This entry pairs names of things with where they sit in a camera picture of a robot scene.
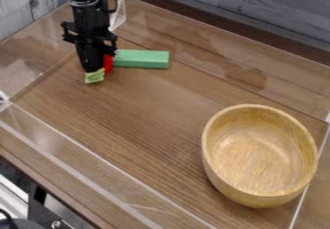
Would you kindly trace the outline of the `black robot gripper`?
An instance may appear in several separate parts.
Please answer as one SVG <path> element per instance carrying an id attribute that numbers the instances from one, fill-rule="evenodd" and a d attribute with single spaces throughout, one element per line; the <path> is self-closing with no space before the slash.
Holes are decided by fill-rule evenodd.
<path id="1" fill-rule="evenodd" d="M 71 9 L 74 21 L 61 23 L 63 39 L 77 45 L 85 71 L 97 72 L 103 67 L 105 56 L 118 55 L 118 37 L 109 31 L 110 15 L 118 7 L 71 5 Z"/>

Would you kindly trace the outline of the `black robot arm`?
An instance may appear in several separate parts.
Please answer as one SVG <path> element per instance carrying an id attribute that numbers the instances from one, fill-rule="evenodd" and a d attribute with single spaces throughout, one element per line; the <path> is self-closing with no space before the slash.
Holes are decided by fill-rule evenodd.
<path id="1" fill-rule="evenodd" d="M 109 73 L 118 54 L 118 36 L 110 31 L 110 17 L 118 0 L 71 0 L 74 20 L 61 23 L 63 40 L 74 43 L 86 73 Z"/>

